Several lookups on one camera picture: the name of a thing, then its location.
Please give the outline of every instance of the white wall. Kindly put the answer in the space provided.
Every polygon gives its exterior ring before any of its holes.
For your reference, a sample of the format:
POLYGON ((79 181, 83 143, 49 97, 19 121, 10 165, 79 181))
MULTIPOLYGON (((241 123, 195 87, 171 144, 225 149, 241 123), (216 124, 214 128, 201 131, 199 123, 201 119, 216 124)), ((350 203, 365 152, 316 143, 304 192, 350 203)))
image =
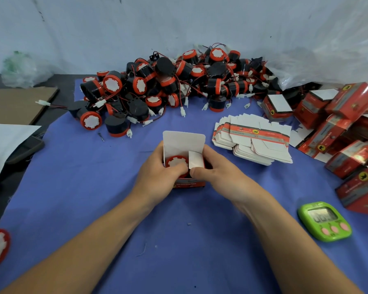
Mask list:
POLYGON ((122 70, 152 49, 176 56, 194 43, 223 42, 248 57, 312 49, 343 1, 0 0, 0 70, 14 50, 82 74, 122 70))

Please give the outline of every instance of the plastic bag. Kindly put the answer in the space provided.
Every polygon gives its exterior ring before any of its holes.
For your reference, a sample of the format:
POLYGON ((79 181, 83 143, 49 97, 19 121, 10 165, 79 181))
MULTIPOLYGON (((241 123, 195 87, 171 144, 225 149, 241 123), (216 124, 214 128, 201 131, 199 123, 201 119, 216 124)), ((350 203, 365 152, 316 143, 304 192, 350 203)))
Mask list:
POLYGON ((4 60, 1 71, 3 84, 12 88, 30 88, 52 75, 52 67, 48 62, 19 51, 14 51, 12 56, 4 60))
POLYGON ((311 45, 265 56, 283 90, 310 81, 368 82, 368 0, 346 0, 315 33, 311 45))

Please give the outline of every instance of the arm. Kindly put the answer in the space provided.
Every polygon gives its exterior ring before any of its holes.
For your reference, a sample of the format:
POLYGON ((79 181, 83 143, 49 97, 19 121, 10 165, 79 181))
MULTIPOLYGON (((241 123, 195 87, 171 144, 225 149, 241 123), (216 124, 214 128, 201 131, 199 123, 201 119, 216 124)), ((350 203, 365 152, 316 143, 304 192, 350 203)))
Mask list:
POLYGON ((362 293, 267 191, 207 145, 203 156, 213 169, 192 168, 191 176, 210 182, 252 222, 284 293, 362 293))
POLYGON ((7 293, 90 293, 137 225, 186 173, 185 163, 164 168, 160 143, 139 170, 131 193, 110 212, 2 290, 7 293))

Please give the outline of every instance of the button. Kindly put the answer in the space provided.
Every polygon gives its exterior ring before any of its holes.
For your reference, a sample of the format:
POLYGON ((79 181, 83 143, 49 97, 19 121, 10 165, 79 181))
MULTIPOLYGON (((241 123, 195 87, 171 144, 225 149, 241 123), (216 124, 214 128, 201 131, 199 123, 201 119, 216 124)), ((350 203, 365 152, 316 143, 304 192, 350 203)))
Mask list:
POLYGON ((340 223, 339 226, 345 231, 350 231, 350 228, 345 223, 340 223))
POLYGON ((322 228, 322 232, 323 234, 327 235, 327 236, 330 236, 330 231, 326 228, 322 228))
POLYGON ((334 233, 338 233, 338 228, 335 227, 335 226, 331 226, 331 231, 334 232, 334 233))

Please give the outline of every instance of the hand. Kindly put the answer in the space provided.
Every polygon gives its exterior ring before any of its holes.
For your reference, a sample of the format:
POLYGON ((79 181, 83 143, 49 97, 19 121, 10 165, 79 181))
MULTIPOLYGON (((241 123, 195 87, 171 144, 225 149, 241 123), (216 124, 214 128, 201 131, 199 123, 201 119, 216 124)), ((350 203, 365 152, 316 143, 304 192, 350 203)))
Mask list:
POLYGON ((176 179, 188 171, 186 163, 165 168, 164 143, 161 141, 139 170, 132 193, 144 196, 152 207, 165 199, 175 184, 176 179))
POLYGON ((213 166, 213 169, 192 168, 191 177, 210 182, 218 193, 235 205, 248 203, 258 195, 267 194, 265 189, 208 145, 203 148, 203 157, 213 166))

